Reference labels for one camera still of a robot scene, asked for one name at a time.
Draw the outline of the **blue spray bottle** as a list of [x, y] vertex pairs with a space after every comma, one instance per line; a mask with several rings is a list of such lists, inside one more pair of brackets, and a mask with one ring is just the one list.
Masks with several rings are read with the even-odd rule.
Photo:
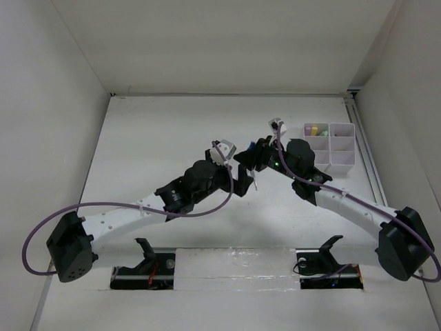
[[256, 147], [256, 142], [251, 141], [247, 147], [247, 150], [253, 150]]

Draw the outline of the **black handled scissors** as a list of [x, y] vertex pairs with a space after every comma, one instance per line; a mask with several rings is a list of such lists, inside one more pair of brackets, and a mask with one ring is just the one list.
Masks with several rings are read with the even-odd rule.
[[250, 177], [253, 179], [253, 185], [254, 185], [254, 189], [258, 190], [258, 184], [257, 184], [257, 179], [256, 179], [256, 173], [254, 170], [250, 170], [249, 171], [249, 175]]

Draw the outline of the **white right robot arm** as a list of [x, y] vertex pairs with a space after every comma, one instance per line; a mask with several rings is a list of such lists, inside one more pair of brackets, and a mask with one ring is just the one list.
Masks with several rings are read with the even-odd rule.
[[306, 141], [292, 139], [283, 147], [278, 140], [261, 138], [234, 159], [248, 170], [270, 168], [291, 178], [292, 188], [301, 199], [335, 212], [367, 232], [377, 243], [372, 264], [393, 278], [409, 280], [428, 259], [440, 267], [430, 236], [415, 210], [376, 205], [334, 185], [331, 176], [315, 167], [315, 154]]

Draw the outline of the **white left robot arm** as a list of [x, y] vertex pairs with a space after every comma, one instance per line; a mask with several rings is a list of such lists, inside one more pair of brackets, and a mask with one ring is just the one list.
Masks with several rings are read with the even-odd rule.
[[75, 210], [64, 214], [46, 242], [59, 281], [69, 283], [86, 275], [106, 257], [105, 244], [120, 236], [166, 223], [176, 218], [204, 217], [194, 206], [217, 190], [234, 191], [229, 160], [236, 147], [217, 141], [205, 159], [186, 169], [183, 176], [134, 204], [115, 203], [114, 210], [80, 217]]

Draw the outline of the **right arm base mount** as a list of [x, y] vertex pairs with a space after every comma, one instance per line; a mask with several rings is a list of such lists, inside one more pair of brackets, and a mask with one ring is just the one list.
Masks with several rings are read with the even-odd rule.
[[342, 238], [334, 235], [319, 248], [296, 249], [292, 272], [300, 277], [301, 290], [364, 289], [359, 266], [339, 264], [331, 253]]

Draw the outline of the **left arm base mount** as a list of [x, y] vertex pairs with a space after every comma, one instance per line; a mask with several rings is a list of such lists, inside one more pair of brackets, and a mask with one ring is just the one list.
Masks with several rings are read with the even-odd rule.
[[136, 238], [143, 259], [133, 268], [114, 267], [111, 290], [173, 290], [176, 249], [154, 249], [146, 238]]

